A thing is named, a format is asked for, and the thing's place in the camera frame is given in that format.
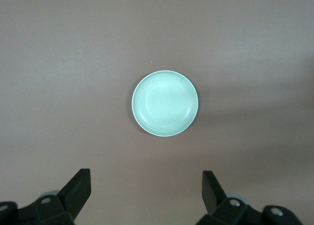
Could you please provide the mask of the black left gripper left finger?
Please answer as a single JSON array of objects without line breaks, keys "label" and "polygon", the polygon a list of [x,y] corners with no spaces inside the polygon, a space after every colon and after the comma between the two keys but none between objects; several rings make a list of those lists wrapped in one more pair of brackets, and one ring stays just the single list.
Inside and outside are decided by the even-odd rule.
[{"label": "black left gripper left finger", "polygon": [[91,173],[80,169],[55,195],[39,197],[18,210],[19,225],[73,225],[91,195]]}]

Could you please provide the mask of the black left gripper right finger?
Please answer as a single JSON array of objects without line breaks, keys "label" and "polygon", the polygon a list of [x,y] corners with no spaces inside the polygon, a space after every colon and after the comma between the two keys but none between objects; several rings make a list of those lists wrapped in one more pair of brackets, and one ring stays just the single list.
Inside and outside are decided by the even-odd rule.
[{"label": "black left gripper right finger", "polygon": [[207,214],[196,225],[263,225],[263,213],[228,197],[212,171],[203,171],[202,198]]}]

